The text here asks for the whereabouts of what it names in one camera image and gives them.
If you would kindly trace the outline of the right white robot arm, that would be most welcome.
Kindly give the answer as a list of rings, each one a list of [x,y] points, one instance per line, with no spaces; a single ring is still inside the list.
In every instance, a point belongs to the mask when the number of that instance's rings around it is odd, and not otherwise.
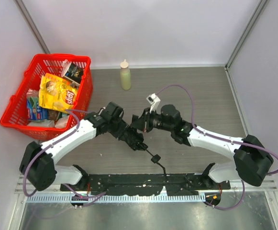
[[[162,106],[160,113],[146,108],[141,116],[133,115],[131,127],[145,133],[154,128],[165,130],[179,144],[203,148],[229,158],[230,162],[212,163],[207,169],[207,176],[216,183],[241,179],[258,187],[274,162],[257,137],[234,138],[210,132],[184,120],[172,104]]]

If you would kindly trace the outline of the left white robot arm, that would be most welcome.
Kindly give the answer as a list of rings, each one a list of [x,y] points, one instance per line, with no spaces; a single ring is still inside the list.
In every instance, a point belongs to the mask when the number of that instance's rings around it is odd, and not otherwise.
[[[82,143],[104,133],[110,133],[117,140],[136,149],[140,135],[122,118],[124,110],[110,102],[99,112],[90,112],[77,121],[77,125],[63,134],[38,144],[35,141],[27,145],[20,164],[23,174],[23,191],[30,182],[36,191],[43,191],[53,184],[70,186],[81,190],[88,183],[88,174],[79,166],[59,166],[57,163]]]

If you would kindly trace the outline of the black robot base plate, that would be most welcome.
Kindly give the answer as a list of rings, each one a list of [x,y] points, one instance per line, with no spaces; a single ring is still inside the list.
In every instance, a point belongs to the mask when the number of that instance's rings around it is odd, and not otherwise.
[[[81,184],[70,186],[74,191],[107,196],[158,196],[162,189],[168,196],[197,195],[199,190],[229,190],[229,182],[216,183],[206,175],[172,174],[88,174]]]

